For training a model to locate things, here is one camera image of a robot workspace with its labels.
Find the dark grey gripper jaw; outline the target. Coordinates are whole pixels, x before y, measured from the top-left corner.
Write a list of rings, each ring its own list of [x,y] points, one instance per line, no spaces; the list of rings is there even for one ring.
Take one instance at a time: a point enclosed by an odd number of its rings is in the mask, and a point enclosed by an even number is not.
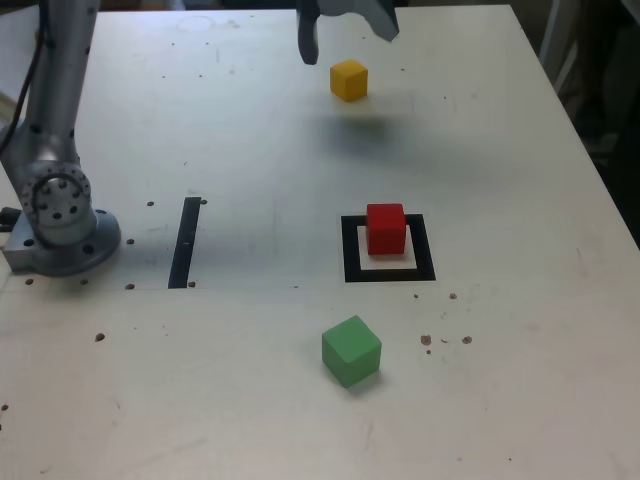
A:
[[[319,49],[316,23],[321,15],[316,0],[297,0],[297,40],[299,53],[306,65],[315,65]]]

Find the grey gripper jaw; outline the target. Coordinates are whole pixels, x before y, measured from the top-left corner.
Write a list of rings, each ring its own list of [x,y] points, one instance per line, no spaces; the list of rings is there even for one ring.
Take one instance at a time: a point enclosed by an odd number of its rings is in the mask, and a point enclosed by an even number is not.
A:
[[[394,3],[383,0],[320,0],[320,13],[338,17],[349,13],[362,16],[380,38],[392,42],[399,34]]]

